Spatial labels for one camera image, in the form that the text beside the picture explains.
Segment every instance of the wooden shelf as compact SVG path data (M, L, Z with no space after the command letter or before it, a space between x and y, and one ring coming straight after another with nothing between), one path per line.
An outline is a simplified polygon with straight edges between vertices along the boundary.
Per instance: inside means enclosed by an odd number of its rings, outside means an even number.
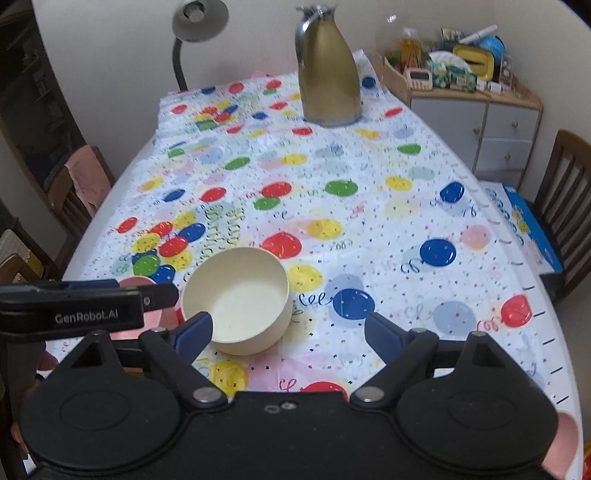
M387 59L384 64L378 65L374 62L374 68L382 84L390 90L396 97L402 100L406 105L410 105L412 98L433 98L448 100L473 100L477 102L501 103L504 105L519 106L523 108L533 108L543 110L544 105L540 97L527 89L521 82L517 81L517 91L524 93L524 98L515 96L515 92L498 95L491 92L474 93L459 92L457 90L434 88L433 90L412 90L406 79L393 68Z

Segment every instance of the pink cloth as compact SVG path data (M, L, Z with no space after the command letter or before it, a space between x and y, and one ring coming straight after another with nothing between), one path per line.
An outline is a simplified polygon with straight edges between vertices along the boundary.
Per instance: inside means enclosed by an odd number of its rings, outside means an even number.
M92 147L85 145L76 150L66 162L66 168L70 172L76 195L90 216L94 217L111 190L111 184Z

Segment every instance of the gold thermos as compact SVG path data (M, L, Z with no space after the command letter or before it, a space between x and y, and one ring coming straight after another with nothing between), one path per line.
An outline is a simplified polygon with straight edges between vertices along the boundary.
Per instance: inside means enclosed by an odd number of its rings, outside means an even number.
M323 127L341 127L361 118L357 66L336 27L335 8L299 7L304 18L295 31L304 117Z

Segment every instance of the desk lamp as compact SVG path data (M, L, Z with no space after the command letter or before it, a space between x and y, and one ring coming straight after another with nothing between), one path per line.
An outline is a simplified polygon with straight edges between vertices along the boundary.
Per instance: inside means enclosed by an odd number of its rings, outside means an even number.
M222 0L183 0L173 16L173 69L178 89L188 90L181 67L181 45L186 42L207 41L226 27L228 8Z

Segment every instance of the red balloon print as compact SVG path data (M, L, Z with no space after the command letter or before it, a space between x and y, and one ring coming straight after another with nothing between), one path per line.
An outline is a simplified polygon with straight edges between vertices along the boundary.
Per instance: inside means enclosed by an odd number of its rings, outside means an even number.
M279 232L265 238L261 248L271 252L277 258L293 258L301 252L301 242L286 232Z
M219 115L216 115L215 117L213 117L213 119L217 122L217 123L221 123L221 122L225 122L230 118L230 114L228 112L222 112Z
M217 202L226 194L226 192L227 190L224 187L214 187L203 192L203 195L199 197L199 200L202 202Z
M160 237L164 235L168 235L170 232L173 231L173 224L170 222L160 222L157 225L154 225L148 233L157 233Z
M229 134L237 134L240 130L242 130L242 125L237 125L235 127L228 128L226 132L228 132Z
M201 110L201 113L207 113L209 115L214 115L216 112L217 108L214 106L207 106L203 110Z
M236 95L237 93L240 93L243 90L244 90L244 84L239 83L239 82L231 84L228 88L228 92L230 92L233 95Z
M312 129L310 127L294 128L292 132L296 135L310 135L312 133Z
M263 197L268 199L283 197L289 192L291 192L291 185L286 181L276 181L275 183L270 183L261 190Z
M187 248L188 244L189 242L186 238L176 236L160 245L158 253L161 257L174 257Z
M123 220L119 226L117 227L118 233L126 233L129 232L135 224L138 223L138 219L136 217L129 217L127 220Z
M272 108L273 110L283 110L286 106L287 102L277 102L270 105L269 108Z
M181 113L183 113L185 110L187 109L187 105L185 105L184 103L182 105L177 105L176 107L174 107L171 112L174 113L175 115L180 115Z
M310 385L308 385L307 387L301 388L300 391L301 392L341 392L343 394L343 397L345 398L345 401L348 400L347 391L343 387L341 387L340 385L337 385L336 383L332 383L332 382L314 382L314 383L311 383Z
M393 116L396 116L396 115L398 115L401 112L402 112L402 107L397 106L396 108L392 108L391 110L388 110L384 114L384 117L386 117L386 118L392 118Z
M501 307L501 321L510 328L523 327L532 317L530 303L523 294L511 297Z
M267 85L265 86L265 88L267 90L271 90L273 88L279 88L281 86L281 81L280 80L271 80L270 82L267 82Z

